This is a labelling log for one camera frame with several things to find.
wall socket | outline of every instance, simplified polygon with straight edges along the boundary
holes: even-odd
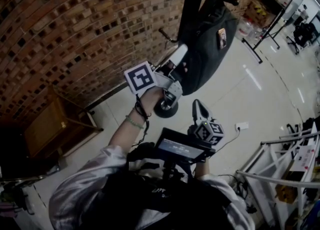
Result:
[[[248,122],[237,123],[235,125],[235,129],[238,130],[238,128],[240,128],[240,130],[248,129],[249,128],[249,123]]]

hand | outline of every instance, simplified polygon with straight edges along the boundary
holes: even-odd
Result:
[[[145,112],[149,115],[157,102],[164,96],[164,90],[160,87],[148,89],[142,96],[141,102]]]

small screen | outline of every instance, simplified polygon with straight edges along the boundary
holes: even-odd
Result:
[[[173,142],[165,138],[160,143],[159,149],[172,152],[172,153],[175,153],[187,158],[191,158],[191,159],[197,158],[200,154],[204,152],[203,150],[200,150],[191,146],[187,146],[184,144],[180,144],[177,142]]]

white floor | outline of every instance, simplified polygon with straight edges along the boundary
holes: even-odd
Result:
[[[287,134],[288,123],[294,125],[315,117],[320,79],[314,48],[307,48],[296,56],[283,36],[285,33],[276,38],[280,50],[270,38],[262,42],[257,49],[263,60],[260,65],[250,51],[234,39],[217,72],[197,92],[179,100],[179,110],[174,117],[161,119],[152,115],[146,141],[157,141],[163,127],[186,133],[192,123],[192,102],[200,99],[222,124],[224,143],[235,137],[236,123],[249,122],[248,130],[210,159],[211,173],[234,174],[254,154],[261,141]],[[104,131],[70,155],[66,169],[35,184],[46,207],[55,187],[108,144],[134,103],[135,96],[125,88],[94,109],[93,117]],[[35,211],[32,218],[40,228],[52,229],[48,211],[35,189],[29,187],[26,191]]]

wooden cabinet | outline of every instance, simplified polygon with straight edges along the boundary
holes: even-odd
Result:
[[[73,102],[49,93],[52,102],[25,130],[30,157],[67,156],[103,129],[98,128],[91,113]]]

